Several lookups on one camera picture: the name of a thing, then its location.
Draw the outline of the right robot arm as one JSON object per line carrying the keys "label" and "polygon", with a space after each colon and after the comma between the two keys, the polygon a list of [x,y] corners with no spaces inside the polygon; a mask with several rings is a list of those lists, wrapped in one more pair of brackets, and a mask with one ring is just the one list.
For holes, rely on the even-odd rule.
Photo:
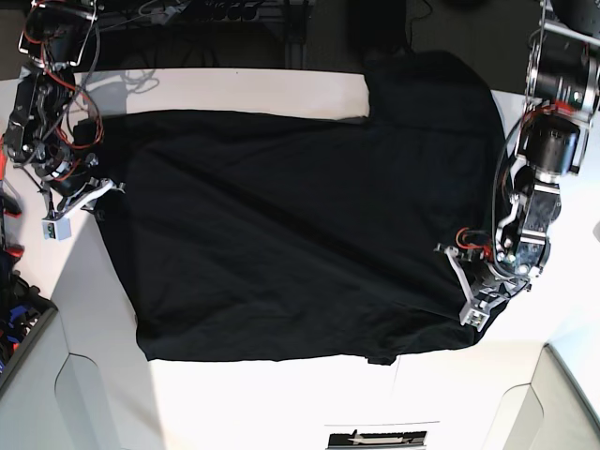
{"label": "right robot arm", "polygon": [[100,109],[87,91],[92,63],[76,80],[74,70],[88,45],[99,59],[100,1],[34,1],[19,50],[22,66],[2,149],[14,168],[31,168],[46,205],[45,222],[56,225],[119,186],[103,177],[96,153],[104,139]]}

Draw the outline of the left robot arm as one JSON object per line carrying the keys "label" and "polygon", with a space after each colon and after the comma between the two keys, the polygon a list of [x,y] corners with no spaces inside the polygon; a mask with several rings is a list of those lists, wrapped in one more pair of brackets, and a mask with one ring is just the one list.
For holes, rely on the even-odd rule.
{"label": "left robot arm", "polygon": [[523,114],[499,154],[491,224],[438,245],[459,280],[461,323],[482,328],[496,306],[531,287],[551,250],[560,181],[578,174],[599,110],[599,4],[543,1],[530,38]]}

